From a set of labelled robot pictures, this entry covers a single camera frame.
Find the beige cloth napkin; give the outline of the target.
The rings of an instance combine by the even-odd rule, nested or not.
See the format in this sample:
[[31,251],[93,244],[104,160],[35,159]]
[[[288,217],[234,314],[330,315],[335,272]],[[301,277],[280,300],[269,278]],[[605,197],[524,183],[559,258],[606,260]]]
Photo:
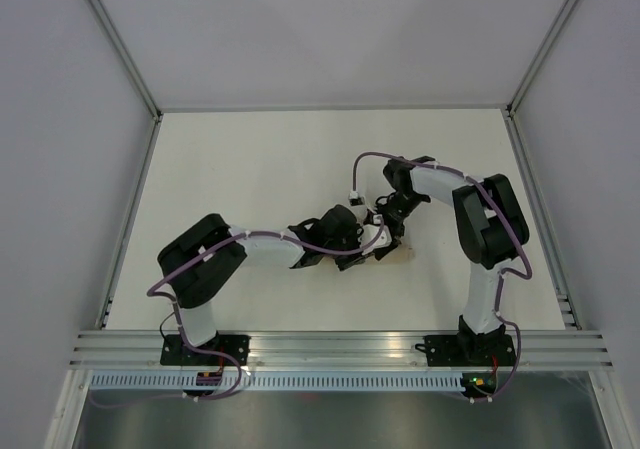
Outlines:
[[[375,265],[384,265],[384,264],[386,264],[386,265],[406,264],[406,263],[410,262],[413,258],[414,258],[413,249],[411,247],[409,247],[409,246],[400,245],[400,246],[394,248],[392,251],[390,251],[390,253],[385,258],[383,258],[381,261],[375,261],[374,259],[368,259],[364,264],[357,265],[357,266],[354,266],[354,267],[359,267],[359,266],[363,266],[363,265],[375,266]],[[337,266],[336,266],[336,264],[334,262],[334,259],[335,258],[332,258],[332,257],[326,258],[322,262],[322,264],[323,265],[327,265],[328,267],[337,268]]]

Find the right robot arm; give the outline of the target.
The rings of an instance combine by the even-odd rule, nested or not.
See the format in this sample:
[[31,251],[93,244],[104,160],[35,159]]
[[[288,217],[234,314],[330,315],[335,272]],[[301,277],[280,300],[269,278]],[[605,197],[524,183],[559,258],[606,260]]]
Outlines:
[[474,182],[452,168],[438,166],[428,156],[414,160],[391,158],[383,175],[392,193],[375,202],[390,233],[390,244],[376,249],[380,260],[400,246],[404,221],[422,203],[436,199],[453,208],[457,237],[470,261],[468,298],[454,335],[426,335],[415,345],[430,367],[511,366],[516,352],[506,321],[500,315],[504,275],[524,263],[520,276],[532,276],[523,255],[530,232],[509,179],[496,174]]

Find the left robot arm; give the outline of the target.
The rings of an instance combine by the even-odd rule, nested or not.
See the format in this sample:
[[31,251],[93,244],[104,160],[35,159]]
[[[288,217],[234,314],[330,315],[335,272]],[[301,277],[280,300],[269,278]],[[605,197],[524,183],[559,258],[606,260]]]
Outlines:
[[367,211],[359,220],[336,205],[320,218],[309,218],[280,231],[249,230],[229,225],[209,214],[165,246],[157,256],[163,278],[148,294],[164,285],[183,339],[183,352],[195,364],[206,365],[218,353],[218,329],[212,302],[241,266],[306,269],[331,259],[341,271],[369,258],[380,260],[397,247],[384,218]]

